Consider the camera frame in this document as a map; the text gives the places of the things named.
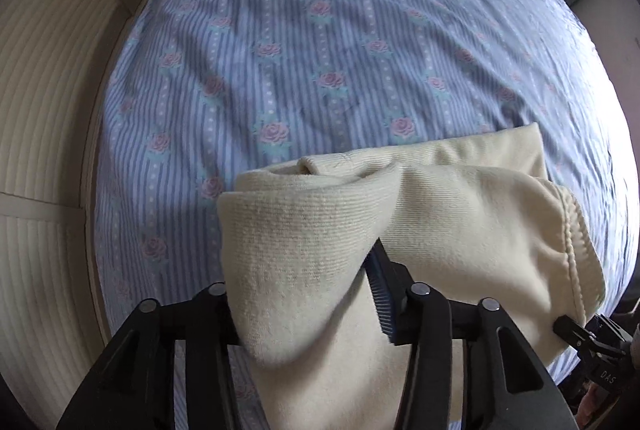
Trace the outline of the person right hand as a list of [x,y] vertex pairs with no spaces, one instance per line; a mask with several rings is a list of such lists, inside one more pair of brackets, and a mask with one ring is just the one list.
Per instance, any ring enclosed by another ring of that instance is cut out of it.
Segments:
[[579,403],[575,416],[579,429],[621,429],[624,418],[620,416],[620,394],[614,394],[591,382],[587,393]]

